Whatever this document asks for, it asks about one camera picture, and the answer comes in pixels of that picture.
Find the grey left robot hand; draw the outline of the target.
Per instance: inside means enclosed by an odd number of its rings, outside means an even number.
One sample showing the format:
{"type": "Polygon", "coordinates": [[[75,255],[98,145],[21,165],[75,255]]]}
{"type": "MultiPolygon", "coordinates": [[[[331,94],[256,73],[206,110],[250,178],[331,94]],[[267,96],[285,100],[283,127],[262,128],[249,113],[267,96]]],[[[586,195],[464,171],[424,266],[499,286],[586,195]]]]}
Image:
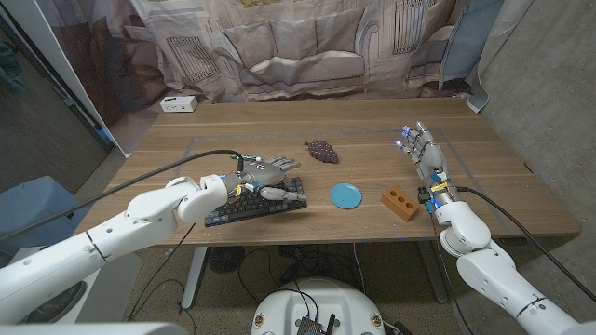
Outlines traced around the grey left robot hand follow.
{"type": "Polygon", "coordinates": [[[305,201],[304,194],[289,192],[277,188],[280,183],[289,184],[286,172],[298,168],[300,163],[287,157],[272,157],[266,161],[244,161],[243,170],[229,172],[220,178],[223,180],[229,194],[233,193],[239,185],[251,185],[254,192],[267,200],[305,201]]]}

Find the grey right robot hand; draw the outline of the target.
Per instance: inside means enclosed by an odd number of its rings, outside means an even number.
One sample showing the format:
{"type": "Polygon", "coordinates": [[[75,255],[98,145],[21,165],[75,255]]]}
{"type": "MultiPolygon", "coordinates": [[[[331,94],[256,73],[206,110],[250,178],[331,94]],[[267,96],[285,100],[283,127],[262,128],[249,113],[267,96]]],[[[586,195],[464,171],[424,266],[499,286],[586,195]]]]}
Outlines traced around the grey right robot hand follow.
{"type": "Polygon", "coordinates": [[[446,158],[429,129],[417,121],[414,127],[402,128],[403,140],[397,147],[414,163],[416,173],[426,188],[419,192],[419,201],[429,213],[449,203],[460,201],[453,186],[446,158]]]}

